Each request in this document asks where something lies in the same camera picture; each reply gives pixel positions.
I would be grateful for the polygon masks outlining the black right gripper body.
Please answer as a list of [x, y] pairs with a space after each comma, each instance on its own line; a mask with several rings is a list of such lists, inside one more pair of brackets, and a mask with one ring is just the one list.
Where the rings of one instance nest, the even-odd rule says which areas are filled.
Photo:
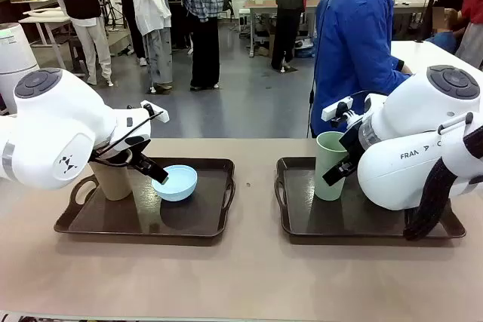
[[360, 158], [365, 152], [359, 140], [360, 125], [353, 125], [339, 139], [339, 143], [348, 153], [348, 161], [351, 165], [357, 166]]

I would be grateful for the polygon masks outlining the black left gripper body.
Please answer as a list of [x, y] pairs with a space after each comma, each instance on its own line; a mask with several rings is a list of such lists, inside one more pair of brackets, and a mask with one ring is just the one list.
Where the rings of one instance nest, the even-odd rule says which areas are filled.
[[124, 148], [119, 152], [108, 151], [107, 156], [93, 155], [93, 162], [110, 167], [126, 167], [142, 153], [151, 139], [144, 139], [142, 136], [130, 136], [127, 141], [128, 143], [121, 142], [121, 144], [124, 144]]

